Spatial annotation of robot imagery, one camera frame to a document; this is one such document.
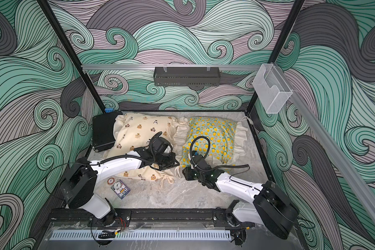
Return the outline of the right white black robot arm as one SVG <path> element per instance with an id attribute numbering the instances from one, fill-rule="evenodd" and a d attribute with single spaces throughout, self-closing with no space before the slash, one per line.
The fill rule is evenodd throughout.
<path id="1" fill-rule="evenodd" d="M 263 225 L 278 238 L 286 240 L 298 218 L 299 209 L 274 182 L 248 182 L 221 169 L 200 171 L 186 167 L 182 173 L 187 181 L 198 181 L 209 189 L 238 198 L 226 209 L 224 216 L 232 227 Z"/>

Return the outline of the cream bear print pillow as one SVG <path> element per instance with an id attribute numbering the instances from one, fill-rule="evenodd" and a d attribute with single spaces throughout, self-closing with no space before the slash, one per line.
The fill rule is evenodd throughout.
<path id="1" fill-rule="evenodd" d="M 176 118 L 173 116 L 155 116 L 131 112 L 119 115 L 115 119 L 113 128 L 113 135 L 116 141 L 106 157 L 124 155 L 138 147 L 148 146 L 150 139 L 161 131 L 161 137 L 171 143 L 173 146 L 172 151 L 177 154 L 177 160 L 180 160 L 182 146 L 186 142 L 189 129 L 186 117 Z M 126 170 L 115 176 L 144 181 L 160 181 L 161 183 L 165 180 L 169 183 L 174 183 L 176 179 L 181 178 L 180 167 L 159 171 L 157 164 L 136 170 Z"/>

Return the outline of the lemon print pillow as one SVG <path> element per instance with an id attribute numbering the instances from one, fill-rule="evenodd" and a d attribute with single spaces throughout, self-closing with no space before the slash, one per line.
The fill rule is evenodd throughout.
<path id="1" fill-rule="evenodd" d="M 248 128 L 241 121 L 219 117 L 182 117 L 174 141 L 177 144 L 177 160 L 180 167 L 190 165 L 189 149 L 206 156 L 211 166 L 237 165 L 246 155 Z"/>

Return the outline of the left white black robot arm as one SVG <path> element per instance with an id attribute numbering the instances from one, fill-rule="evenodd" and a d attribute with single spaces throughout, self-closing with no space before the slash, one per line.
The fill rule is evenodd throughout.
<path id="1" fill-rule="evenodd" d="M 149 149 L 140 147 L 127 154 L 103 160 L 89 161 L 82 157 L 65 171 L 59 181 L 59 189 L 68 208 L 84 209 L 103 226 L 108 227 L 114 224 L 117 213 L 106 198 L 95 194 L 96 184 L 116 174 L 152 164 L 158 165 L 159 170 L 179 166 L 171 148 L 152 153 Z"/>

